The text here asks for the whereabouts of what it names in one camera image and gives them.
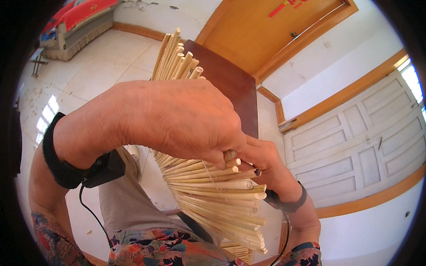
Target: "white cabinet door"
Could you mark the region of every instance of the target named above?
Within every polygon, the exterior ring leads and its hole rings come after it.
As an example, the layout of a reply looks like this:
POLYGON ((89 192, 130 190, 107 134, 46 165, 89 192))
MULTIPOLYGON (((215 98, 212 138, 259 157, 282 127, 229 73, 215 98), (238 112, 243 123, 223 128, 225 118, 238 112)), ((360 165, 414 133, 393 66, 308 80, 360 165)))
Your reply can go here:
POLYGON ((425 121, 398 71, 284 135, 287 167, 315 207, 354 201, 408 177, 426 158, 425 121))

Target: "black cable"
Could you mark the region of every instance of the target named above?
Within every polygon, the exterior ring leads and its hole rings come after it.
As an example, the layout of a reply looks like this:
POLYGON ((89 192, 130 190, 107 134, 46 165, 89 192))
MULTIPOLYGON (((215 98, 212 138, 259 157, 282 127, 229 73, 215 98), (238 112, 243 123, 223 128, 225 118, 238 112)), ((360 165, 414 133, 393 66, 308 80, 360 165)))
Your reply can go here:
POLYGON ((81 203, 81 205, 83 205, 83 207, 84 208, 86 208, 95 218, 96 218, 96 220, 98 221, 98 223, 99 223, 99 225, 102 227, 102 230, 104 231, 104 233, 105 233, 105 235, 106 235, 106 239, 108 240, 108 245, 109 245, 109 248, 110 249, 112 249, 112 243, 111 243, 111 240, 109 239, 109 237, 108 237, 108 234, 107 234, 107 232, 106 232, 106 230, 105 230, 105 228, 102 226, 102 224, 101 224, 101 222, 99 221, 99 219, 98 219, 98 217, 96 217, 96 215, 92 212, 92 210, 91 209, 89 209, 86 205, 84 205, 84 203, 83 203, 83 201, 81 200, 81 194, 83 193, 83 189, 84 189, 84 186, 83 185, 81 185, 81 189, 80 189, 80 196, 79 196, 79 198, 80 198, 80 203, 81 203))
POLYGON ((279 256, 273 261, 273 263, 271 263, 270 266, 273 266, 274 263, 276 263, 276 261, 282 256, 282 254, 284 253, 285 248, 287 247, 287 243, 288 243, 288 236, 290 235, 290 222, 288 221, 287 215, 285 215, 285 212, 282 212, 282 214, 285 217, 285 220, 287 221, 287 237, 285 239, 285 244, 284 247, 282 248, 281 253, 279 254, 279 256))

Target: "wooden door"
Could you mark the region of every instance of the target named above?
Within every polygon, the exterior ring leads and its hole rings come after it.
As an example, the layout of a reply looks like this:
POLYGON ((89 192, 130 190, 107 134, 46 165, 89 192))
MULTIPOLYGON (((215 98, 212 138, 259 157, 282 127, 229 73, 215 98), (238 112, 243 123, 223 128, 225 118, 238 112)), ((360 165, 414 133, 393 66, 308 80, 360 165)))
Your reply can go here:
POLYGON ((339 6, 343 0, 235 0, 201 43, 253 75, 301 34, 339 6))
POLYGON ((354 201, 407 178, 426 158, 425 121, 398 70, 284 135, 287 167, 315 207, 354 201))

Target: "floral clothing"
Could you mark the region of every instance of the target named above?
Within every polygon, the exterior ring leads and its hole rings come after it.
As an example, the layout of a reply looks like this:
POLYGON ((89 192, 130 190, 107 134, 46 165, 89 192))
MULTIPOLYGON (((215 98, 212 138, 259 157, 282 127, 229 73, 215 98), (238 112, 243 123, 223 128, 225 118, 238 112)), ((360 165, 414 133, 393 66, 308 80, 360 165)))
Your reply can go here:
MULTIPOLYGON (((33 212, 37 243, 49 265, 90 266, 73 238, 54 220, 33 212)), ((187 232, 153 228, 120 230, 112 238, 109 266, 247 266, 231 253, 187 232)), ((304 243, 294 248, 279 266, 317 266, 320 246, 304 243)))

